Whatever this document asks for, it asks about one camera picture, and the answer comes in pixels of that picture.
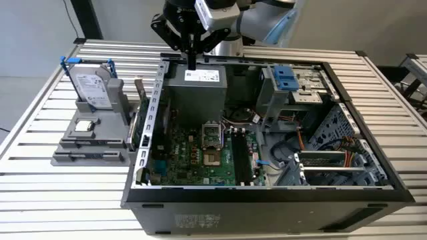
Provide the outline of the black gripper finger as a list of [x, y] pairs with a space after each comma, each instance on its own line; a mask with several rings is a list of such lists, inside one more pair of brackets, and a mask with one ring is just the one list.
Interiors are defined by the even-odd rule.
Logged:
[[202, 27], [194, 34], [194, 41], [191, 47], [191, 70], [197, 69], [197, 58], [199, 54], [210, 52], [217, 45], [227, 38], [231, 33], [230, 28], [222, 28], [215, 30], [205, 39], [202, 35], [207, 32]]
[[169, 20], [163, 14], [156, 14], [151, 21], [151, 28], [160, 36], [167, 45], [175, 50], [186, 54], [187, 69], [193, 70], [193, 44], [191, 35], [185, 26], [183, 18], [178, 20], [179, 34], [169, 26]]

